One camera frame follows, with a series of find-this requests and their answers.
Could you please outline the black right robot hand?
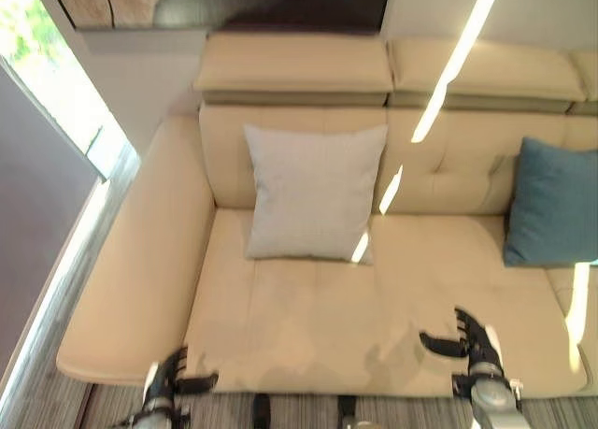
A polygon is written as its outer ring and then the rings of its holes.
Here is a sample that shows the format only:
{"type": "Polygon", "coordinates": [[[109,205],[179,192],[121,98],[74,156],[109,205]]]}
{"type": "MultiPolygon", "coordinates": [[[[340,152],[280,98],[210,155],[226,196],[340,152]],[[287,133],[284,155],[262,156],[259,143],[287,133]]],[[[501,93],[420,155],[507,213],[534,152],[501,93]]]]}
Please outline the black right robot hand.
{"type": "Polygon", "coordinates": [[[463,308],[456,307],[454,312],[460,337],[457,340],[438,338],[421,331],[419,337],[423,347],[442,356],[467,357],[470,365],[484,362],[501,366],[499,353],[492,345],[486,329],[463,308]]]}

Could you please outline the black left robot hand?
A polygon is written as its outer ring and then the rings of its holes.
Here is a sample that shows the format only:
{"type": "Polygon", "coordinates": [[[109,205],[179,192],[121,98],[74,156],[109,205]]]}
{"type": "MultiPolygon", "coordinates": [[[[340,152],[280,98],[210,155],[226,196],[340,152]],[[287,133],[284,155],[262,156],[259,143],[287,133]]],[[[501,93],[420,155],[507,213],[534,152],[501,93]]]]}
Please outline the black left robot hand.
{"type": "Polygon", "coordinates": [[[187,356],[188,347],[184,345],[161,362],[151,364],[144,385],[145,402],[156,398],[173,401],[177,395],[198,395],[215,388],[220,377],[218,371],[213,371],[207,376],[182,376],[187,366],[187,356]]]}

